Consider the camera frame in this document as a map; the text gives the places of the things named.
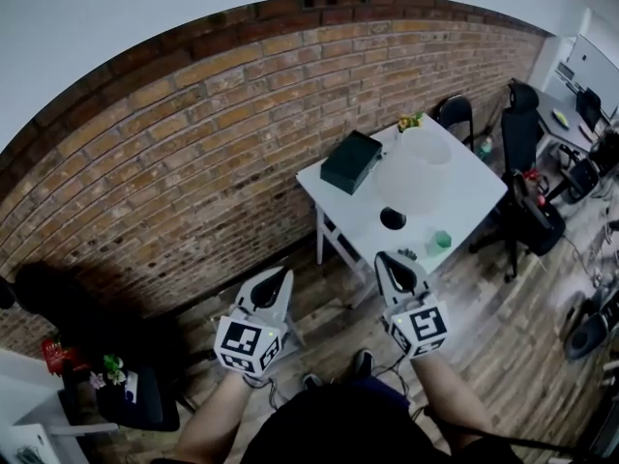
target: office desk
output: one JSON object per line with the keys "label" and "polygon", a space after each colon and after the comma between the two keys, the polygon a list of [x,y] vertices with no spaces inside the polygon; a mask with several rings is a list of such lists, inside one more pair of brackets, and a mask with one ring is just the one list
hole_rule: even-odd
{"label": "office desk", "polygon": [[[445,178],[441,205],[427,215],[407,216],[406,224],[400,230],[390,230],[381,223],[380,212],[386,205],[378,194],[371,172],[352,195],[320,179],[320,165],[324,160],[297,174],[297,180],[316,204],[316,260],[319,265],[322,264],[323,241],[326,238],[363,283],[366,282],[364,267],[369,265],[373,269],[374,257],[382,250],[407,247],[417,253],[418,262],[430,274],[503,197],[507,190],[505,184],[482,161],[426,114],[423,122],[425,129],[447,141],[452,150],[452,160]],[[397,134],[398,126],[393,125],[373,136],[382,142],[383,154],[389,151]],[[327,220],[336,227],[335,230],[329,229]],[[452,236],[452,246],[437,256],[429,256],[426,243],[437,230],[445,230]],[[359,254],[359,261],[355,261],[338,241],[340,235]],[[353,306],[369,292],[373,280],[370,282],[353,300]]]}
{"label": "office desk", "polygon": [[[591,146],[593,143],[580,131],[579,125],[584,123],[584,120],[582,120],[580,114],[575,111],[573,106],[569,106],[568,104],[553,98],[548,93],[540,91],[539,89],[533,89],[538,94],[538,99],[540,100],[538,115],[545,132],[545,136],[538,143],[538,156],[542,153],[552,138],[568,145],[570,148],[588,154],[591,151]],[[553,108],[556,108],[565,115],[566,119],[568,119],[568,122],[570,123],[569,129],[564,129],[561,127],[559,122],[554,118],[554,115],[552,115]]]}

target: box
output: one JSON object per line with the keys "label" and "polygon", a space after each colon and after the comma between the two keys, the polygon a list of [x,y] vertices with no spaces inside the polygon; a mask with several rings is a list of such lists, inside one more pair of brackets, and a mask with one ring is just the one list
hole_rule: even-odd
{"label": "box", "polygon": [[320,178],[353,194],[380,158],[382,143],[356,130],[320,166]]}

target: person's left arm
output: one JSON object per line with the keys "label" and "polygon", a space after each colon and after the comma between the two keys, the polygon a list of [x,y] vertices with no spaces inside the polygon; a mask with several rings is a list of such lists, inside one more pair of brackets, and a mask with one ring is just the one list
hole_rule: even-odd
{"label": "person's left arm", "polygon": [[251,387],[243,375],[229,371],[183,429],[176,458],[193,464],[222,464],[232,449],[250,395]]}

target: forearm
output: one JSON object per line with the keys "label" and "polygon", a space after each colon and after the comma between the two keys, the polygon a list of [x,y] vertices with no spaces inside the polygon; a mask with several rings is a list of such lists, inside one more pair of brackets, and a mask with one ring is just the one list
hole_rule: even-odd
{"label": "forearm", "polygon": [[185,426],[176,458],[195,464],[220,464],[230,453],[251,388],[243,375],[229,371]]}
{"label": "forearm", "polygon": [[[427,403],[439,419],[486,432],[492,430],[486,406],[440,354],[424,356],[412,364],[426,393]],[[448,431],[444,433],[453,450],[461,449],[479,438]]]}

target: sneaker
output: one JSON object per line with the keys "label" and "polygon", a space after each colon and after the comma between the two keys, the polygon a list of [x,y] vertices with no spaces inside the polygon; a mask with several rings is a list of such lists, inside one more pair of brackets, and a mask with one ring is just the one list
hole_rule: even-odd
{"label": "sneaker", "polygon": [[318,387],[322,387],[322,380],[318,378],[318,375],[314,375],[313,373],[308,373],[303,377],[303,390],[309,391],[312,389],[317,389]]}
{"label": "sneaker", "polygon": [[368,378],[374,370],[374,355],[369,349],[362,349],[355,354],[353,376],[355,378]]}

